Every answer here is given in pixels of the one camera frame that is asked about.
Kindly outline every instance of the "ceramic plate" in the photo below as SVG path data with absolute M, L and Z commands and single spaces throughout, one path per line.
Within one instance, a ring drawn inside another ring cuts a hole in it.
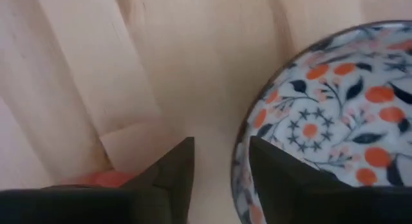
M 412 185 L 412 22 L 350 28 L 300 53 L 251 107 L 233 153 L 243 223 L 266 223 L 248 140 L 259 136 L 351 186 Z

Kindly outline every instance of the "floral pattern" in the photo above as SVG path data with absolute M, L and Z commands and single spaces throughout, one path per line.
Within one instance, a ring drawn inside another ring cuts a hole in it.
M 243 223 L 266 223 L 248 162 L 250 136 L 348 185 L 412 185 L 411 27 L 373 23 L 335 34 L 265 86 L 233 154 Z

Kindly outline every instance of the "patterned plate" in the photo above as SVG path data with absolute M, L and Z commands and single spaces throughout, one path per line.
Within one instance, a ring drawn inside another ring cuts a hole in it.
M 300 53 L 239 132 L 232 193 L 242 222 L 266 223 L 248 162 L 254 135 L 351 186 L 412 185 L 411 105 L 412 21 L 350 28 Z

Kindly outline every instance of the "light wood surface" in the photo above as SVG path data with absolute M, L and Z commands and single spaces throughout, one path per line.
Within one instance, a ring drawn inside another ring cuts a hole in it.
M 411 1 L 0 0 L 0 127 L 16 133 L 0 173 L 28 159 L 5 186 L 105 169 L 105 154 L 141 171 L 195 136 L 190 222 L 239 223 L 230 155 L 262 85 L 333 32 L 412 19 Z

